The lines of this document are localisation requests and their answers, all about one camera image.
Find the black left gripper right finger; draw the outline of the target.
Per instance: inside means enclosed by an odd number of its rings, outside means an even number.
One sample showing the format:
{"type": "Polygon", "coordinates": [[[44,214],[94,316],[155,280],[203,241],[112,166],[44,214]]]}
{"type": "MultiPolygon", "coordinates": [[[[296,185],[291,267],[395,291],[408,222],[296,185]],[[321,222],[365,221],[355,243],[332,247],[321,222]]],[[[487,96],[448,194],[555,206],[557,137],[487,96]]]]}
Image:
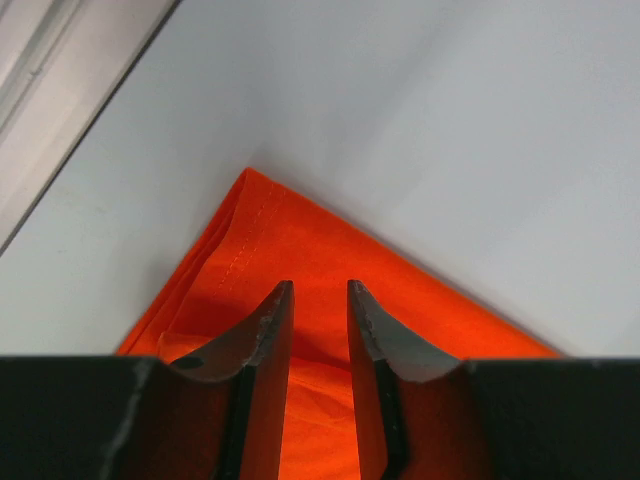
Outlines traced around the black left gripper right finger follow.
{"type": "Polygon", "coordinates": [[[364,479],[635,479],[635,358],[456,358],[347,286],[364,479]]]}

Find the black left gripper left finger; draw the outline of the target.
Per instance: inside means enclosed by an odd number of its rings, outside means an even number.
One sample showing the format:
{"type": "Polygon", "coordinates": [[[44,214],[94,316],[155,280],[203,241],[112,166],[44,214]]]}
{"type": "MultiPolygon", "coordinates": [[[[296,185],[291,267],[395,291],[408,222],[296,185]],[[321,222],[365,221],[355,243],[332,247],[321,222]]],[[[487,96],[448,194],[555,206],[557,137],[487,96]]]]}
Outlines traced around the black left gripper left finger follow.
{"type": "Polygon", "coordinates": [[[1,361],[5,479],[275,479],[294,287],[189,354],[1,361]]]}

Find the orange t shirt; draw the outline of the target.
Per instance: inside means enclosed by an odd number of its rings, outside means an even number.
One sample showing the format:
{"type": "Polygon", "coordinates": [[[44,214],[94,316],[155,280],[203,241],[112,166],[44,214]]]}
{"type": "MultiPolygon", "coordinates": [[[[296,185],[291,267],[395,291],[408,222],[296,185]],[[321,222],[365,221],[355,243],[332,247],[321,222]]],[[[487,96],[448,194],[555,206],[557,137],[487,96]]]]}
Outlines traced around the orange t shirt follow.
{"type": "Polygon", "coordinates": [[[422,272],[372,237],[253,169],[120,346],[172,361],[251,313],[274,286],[294,284],[294,335],[279,475],[359,477],[347,339],[347,284],[462,357],[549,357],[551,348],[422,272]]]}

